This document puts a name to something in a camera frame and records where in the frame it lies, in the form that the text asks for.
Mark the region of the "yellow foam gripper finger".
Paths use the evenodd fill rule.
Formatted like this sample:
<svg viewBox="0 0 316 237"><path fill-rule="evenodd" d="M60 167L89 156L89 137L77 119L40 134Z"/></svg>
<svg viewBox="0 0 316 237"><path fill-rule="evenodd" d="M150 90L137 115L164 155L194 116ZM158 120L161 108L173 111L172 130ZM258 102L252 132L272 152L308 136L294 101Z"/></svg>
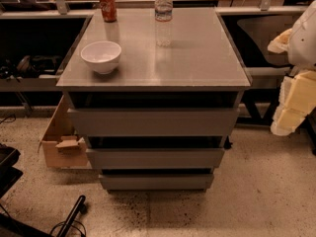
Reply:
<svg viewBox="0 0 316 237"><path fill-rule="evenodd" d="M278 101L271 132L274 135L287 136L295 132L316 108L316 72L305 70L293 78L285 76Z"/></svg>
<svg viewBox="0 0 316 237"><path fill-rule="evenodd" d="M283 53L288 51L289 37L292 29L287 29L278 35L276 38L270 41L268 45L268 51L273 53Z"/></svg>

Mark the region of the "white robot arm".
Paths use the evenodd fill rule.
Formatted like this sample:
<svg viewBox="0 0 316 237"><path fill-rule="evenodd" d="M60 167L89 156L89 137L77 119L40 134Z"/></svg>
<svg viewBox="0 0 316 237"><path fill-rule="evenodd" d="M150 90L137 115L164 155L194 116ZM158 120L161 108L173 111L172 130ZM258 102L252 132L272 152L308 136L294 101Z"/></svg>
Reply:
<svg viewBox="0 0 316 237"><path fill-rule="evenodd" d="M316 1L313 1L291 29L268 45L268 51L287 52L293 66L281 82L279 105L273 116L271 132L287 136L316 108Z"/></svg>

